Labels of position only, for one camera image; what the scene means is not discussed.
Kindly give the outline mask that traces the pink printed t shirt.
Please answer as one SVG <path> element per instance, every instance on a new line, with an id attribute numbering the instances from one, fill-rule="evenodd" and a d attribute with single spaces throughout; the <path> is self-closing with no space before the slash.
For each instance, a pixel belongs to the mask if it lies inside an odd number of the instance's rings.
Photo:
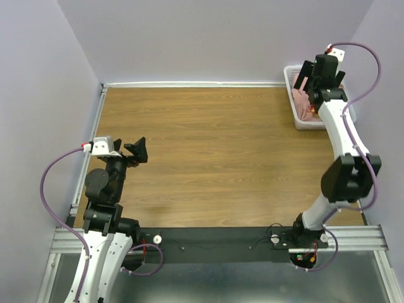
<path id="1" fill-rule="evenodd" d="M 304 122 L 321 122 L 319 116 L 315 113 L 313 106 L 309 102 L 308 95 L 303 90 L 296 90 L 293 88 L 298 74 L 294 75 L 291 92 L 294 101 L 294 107 L 297 117 Z"/>

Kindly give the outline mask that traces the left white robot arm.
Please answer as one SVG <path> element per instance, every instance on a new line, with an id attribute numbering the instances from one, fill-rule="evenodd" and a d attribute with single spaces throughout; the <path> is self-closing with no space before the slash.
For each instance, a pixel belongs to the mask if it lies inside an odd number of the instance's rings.
<path id="1" fill-rule="evenodd" d="M 148 161 L 146 139 L 123 145 L 110 136 L 94 138 L 82 145 L 85 153 L 105 163 L 85 177 L 88 200 L 79 237 L 83 248 L 66 302 L 107 302 L 129 249 L 140 241 L 135 219 L 122 217 L 126 171 Z"/>

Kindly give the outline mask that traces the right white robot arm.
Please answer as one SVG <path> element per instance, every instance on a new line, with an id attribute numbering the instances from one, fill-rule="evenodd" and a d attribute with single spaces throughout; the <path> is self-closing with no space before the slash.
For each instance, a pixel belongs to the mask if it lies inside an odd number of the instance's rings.
<path id="1" fill-rule="evenodd" d="M 297 247 L 319 240 L 333 215 L 376 192 L 381 158 L 371 155 L 356 131 L 348 98 L 340 86 L 345 73 L 338 69 L 338 63 L 335 56 L 318 54 L 313 62 L 303 63 L 294 85 L 307 93 L 326 128 L 334 154 L 334 162 L 321 178 L 319 197 L 292 226 L 290 239 Z"/>

